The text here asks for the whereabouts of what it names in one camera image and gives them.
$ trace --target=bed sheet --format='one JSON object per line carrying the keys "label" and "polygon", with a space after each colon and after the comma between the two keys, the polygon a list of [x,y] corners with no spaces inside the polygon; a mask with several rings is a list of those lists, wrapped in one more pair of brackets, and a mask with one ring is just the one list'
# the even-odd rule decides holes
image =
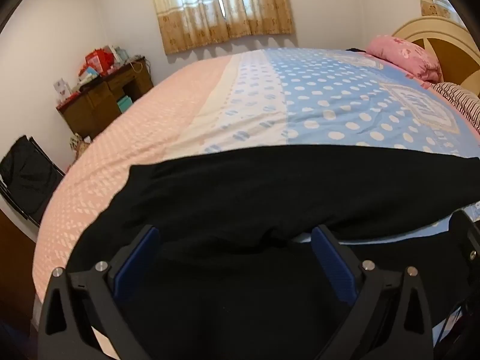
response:
{"label": "bed sheet", "polygon": [[[33,267],[38,295],[43,300],[51,271],[65,266],[83,230],[125,185],[132,164],[287,144],[478,157],[479,141],[476,130],[428,85],[365,54],[275,49],[194,63],[135,102],[66,174],[40,226]],[[401,180],[402,174],[392,174],[385,182]],[[474,220],[480,216],[478,203],[465,210]],[[447,230],[444,218],[371,242]]]}

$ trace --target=white wall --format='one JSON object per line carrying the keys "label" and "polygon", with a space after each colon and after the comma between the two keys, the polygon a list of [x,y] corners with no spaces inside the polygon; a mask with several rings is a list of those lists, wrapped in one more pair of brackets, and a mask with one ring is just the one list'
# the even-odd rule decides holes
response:
{"label": "white wall", "polygon": [[152,0],[97,0],[109,42],[152,63],[159,83],[189,63],[265,47],[358,47],[362,36],[358,0],[290,0],[296,34],[244,37],[234,42],[166,56]]}
{"label": "white wall", "polygon": [[[23,0],[0,34],[0,158],[21,136],[33,136],[62,169],[74,156],[69,127],[55,109],[53,83],[76,82],[94,48],[106,44],[94,0]],[[0,198],[0,209],[28,236],[36,228]]]}
{"label": "white wall", "polygon": [[360,0],[363,47],[377,35],[391,35],[422,15],[420,0]]}

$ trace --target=beige curtain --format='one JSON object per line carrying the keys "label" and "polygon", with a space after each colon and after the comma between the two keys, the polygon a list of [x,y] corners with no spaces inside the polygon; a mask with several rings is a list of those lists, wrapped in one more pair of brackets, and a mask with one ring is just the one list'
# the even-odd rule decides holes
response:
{"label": "beige curtain", "polygon": [[288,0],[154,0],[154,5],[166,54],[244,35],[293,32]]}
{"label": "beige curtain", "polygon": [[462,19],[448,0],[420,0],[422,16],[441,16],[465,27]]}

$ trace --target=silver bolt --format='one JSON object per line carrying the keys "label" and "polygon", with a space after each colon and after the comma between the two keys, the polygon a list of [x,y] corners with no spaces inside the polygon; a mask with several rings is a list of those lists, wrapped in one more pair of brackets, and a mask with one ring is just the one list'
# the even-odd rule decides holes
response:
{"label": "silver bolt", "polygon": [[63,273],[63,268],[58,267],[52,271],[52,276],[54,278],[59,278],[60,276],[62,276],[62,273]]}
{"label": "silver bolt", "polygon": [[375,263],[370,259],[366,259],[361,265],[366,271],[373,271],[375,269]]}
{"label": "silver bolt", "polygon": [[414,266],[409,266],[407,269],[406,269],[406,272],[410,275],[410,276],[413,276],[415,277],[416,275],[418,275],[419,271],[417,268],[415,268]]}
{"label": "silver bolt", "polygon": [[106,261],[99,261],[95,264],[95,270],[99,272],[105,271],[109,267],[109,263]]}

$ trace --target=striped pillow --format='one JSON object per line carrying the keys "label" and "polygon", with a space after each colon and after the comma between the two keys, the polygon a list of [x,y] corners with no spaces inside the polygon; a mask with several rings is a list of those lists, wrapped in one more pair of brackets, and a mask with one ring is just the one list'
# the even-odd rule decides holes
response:
{"label": "striped pillow", "polygon": [[431,87],[459,110],[480,134],[480,99],[473,92],[452,82],[441,82]]}

